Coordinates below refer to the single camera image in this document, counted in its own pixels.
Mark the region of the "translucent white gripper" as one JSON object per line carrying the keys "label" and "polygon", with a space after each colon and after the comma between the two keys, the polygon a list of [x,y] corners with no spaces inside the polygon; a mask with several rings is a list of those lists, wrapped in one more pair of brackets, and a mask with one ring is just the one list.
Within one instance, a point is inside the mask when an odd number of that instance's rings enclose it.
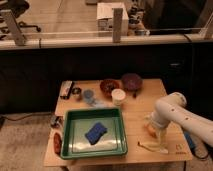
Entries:
{"label": "translucent white gripper", "polygon": [[170,121],[158,113],[148,114],[144,117],[144,119],[147,121],[147,123],[145,124],[145,127],[147,129],[153,128],[160,130],[159,143],[162,146],[166,146],[166,134],[167,134],[166,128],[170,124]]}

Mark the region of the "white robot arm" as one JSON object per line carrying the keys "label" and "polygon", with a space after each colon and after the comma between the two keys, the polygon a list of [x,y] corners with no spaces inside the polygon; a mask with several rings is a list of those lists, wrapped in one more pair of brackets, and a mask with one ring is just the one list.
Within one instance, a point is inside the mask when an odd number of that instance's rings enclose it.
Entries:
{"label": "white robot arm", "polygon": [[213,147],[213,121],[186,110],[186,104],[185,96],[179,92],[159,98],[148,116],[150,124],[163,130],[174,122]]}

